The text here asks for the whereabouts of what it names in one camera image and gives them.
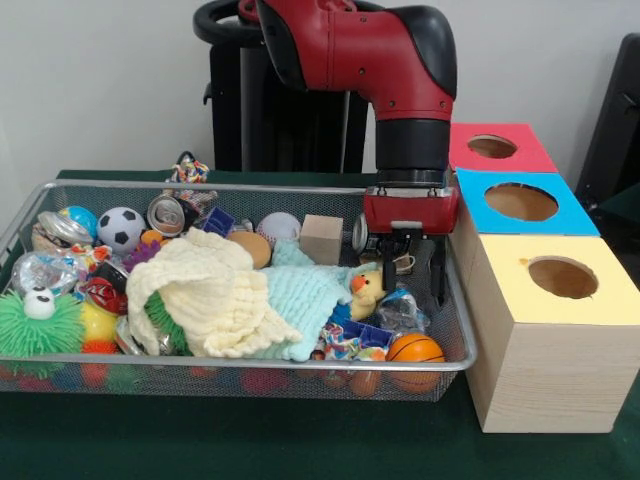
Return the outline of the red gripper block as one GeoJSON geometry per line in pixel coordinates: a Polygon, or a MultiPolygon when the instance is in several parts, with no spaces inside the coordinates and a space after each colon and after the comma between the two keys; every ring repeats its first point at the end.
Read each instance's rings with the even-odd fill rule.
{"type": "Polygon", "coordinates": [[[369,187],[364,196],[364,215],[370,232],[385,234],[380,240],[382,283],[385,291],[396,288],[394,230],[414,229],[433,236],[430,258],[431,293],[439,306],[445,297],[446,240],[455,227],[459,190],[445,188],[369,187]]]}

